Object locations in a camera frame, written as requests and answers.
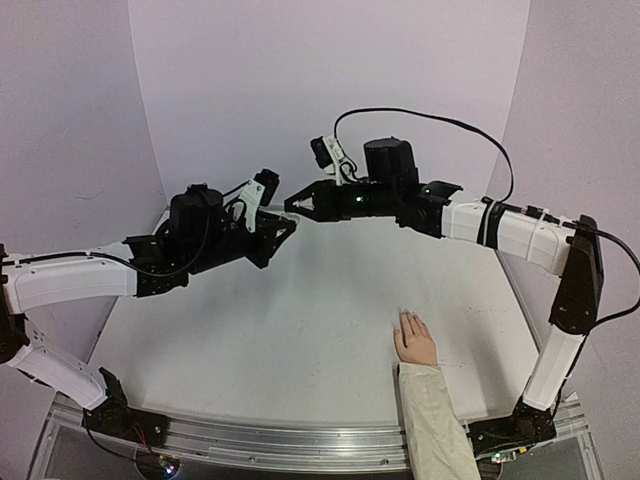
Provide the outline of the clear nail polish bottle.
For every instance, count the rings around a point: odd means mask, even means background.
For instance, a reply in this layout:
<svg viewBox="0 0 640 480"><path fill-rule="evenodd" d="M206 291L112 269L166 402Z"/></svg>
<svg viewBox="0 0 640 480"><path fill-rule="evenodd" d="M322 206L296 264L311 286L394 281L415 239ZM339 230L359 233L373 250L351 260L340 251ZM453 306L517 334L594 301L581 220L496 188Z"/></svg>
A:
<svg viewBox="0 0 640 480"><path fill-rule="evenodd" d="M282 212L280 214L280 217L287 220L287 221L291 221L294 222L296 224L298 224L300 222L300 216L293 214L293 213L287 213L287 212Z"/></svg>

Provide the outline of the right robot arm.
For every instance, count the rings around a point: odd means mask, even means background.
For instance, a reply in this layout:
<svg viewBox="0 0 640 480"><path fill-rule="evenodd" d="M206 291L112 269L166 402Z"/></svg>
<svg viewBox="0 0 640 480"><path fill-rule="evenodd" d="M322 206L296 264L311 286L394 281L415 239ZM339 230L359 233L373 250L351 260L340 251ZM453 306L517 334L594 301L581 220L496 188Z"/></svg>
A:
<svg viewBox="0 0 640 480"><path fill-rule="evenodd" d="M548 210L491 200L441 180L422 182L411 144L387 137L364 144L368 178L346 178L346 154L334 136L311 140L310 148L327 179L285 201L285 209L319 223L390 217L401 228L435 239L491 249L538 270L548 283L549 329L522 394L533 409L549 409L595 326L604 269L596 224L576 224Z"/></svg>

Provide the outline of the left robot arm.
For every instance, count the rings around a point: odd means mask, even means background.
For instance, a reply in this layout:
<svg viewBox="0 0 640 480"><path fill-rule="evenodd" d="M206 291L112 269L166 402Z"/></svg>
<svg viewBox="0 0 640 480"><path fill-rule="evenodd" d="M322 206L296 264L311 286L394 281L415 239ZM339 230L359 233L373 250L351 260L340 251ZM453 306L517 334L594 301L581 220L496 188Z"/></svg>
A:
<svg viewBox="0 0 640 480"><path fill-rule="evenodd" d="M1 255L1 362L60 392L116 437L135 416L119 379L50 342L26 317L46 305L97 297L144 298L188 285L192 276L247 259L269 265L298 219L266 209L264 186L250 181L239 196L204 184L172 198L165 220L148 235L105 247L42 255Z"/></svg>

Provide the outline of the beige sleeved forearm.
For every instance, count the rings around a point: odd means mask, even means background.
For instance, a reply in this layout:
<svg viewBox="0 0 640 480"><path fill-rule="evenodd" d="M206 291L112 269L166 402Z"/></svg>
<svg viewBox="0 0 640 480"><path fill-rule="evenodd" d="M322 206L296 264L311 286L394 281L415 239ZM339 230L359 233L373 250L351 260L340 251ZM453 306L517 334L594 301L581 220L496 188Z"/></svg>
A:
<svg viewBox="0 0 640 480"><path fill-rule="evenodd" d="M472 447L440 367L401 362L398 386L413 477L478 479Z"/></svg>

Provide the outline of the mannequin hand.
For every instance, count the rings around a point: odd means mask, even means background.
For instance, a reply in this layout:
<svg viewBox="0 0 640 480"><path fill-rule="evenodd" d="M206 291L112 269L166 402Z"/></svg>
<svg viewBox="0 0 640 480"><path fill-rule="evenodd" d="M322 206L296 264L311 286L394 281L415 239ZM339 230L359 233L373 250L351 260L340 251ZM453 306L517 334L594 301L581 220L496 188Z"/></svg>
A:
<svg viewBox="0 0 640 480"><path fill-rule="evenodd" d="M437 347L421 318L403 310L399 314L400 327L394 330L394 343L398 359L403 363L437 366Z"/></svg>

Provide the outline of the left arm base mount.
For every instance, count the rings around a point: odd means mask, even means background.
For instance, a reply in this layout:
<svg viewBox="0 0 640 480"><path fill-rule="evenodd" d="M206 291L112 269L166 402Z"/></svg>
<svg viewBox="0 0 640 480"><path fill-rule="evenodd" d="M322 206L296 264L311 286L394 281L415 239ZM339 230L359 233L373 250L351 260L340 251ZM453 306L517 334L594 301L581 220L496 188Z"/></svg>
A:
<svg viewBox="0 0 640 480"><path fill-rule="evenodd" d="M106 399L83 413L82 426L90 433L138 442L148 449L162 447L169 429L169 417L129 405L121 382L104 367L98 369L106 387Z"/></svg>

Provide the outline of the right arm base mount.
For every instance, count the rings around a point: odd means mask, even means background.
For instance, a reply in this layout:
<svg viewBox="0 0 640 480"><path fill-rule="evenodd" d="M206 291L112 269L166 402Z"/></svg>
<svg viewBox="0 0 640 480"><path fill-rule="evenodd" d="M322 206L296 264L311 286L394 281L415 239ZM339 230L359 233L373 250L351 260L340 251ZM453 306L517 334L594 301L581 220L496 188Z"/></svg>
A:
<svg viewBox="0 0 640 480"><path fill-rule="evenodd" d="M467 438L477 459L490 454L530 448L556 437L555 415L561 393L549 408L540 410L524 402L520 396L509 416L475 421L468 425Z"/></svg>

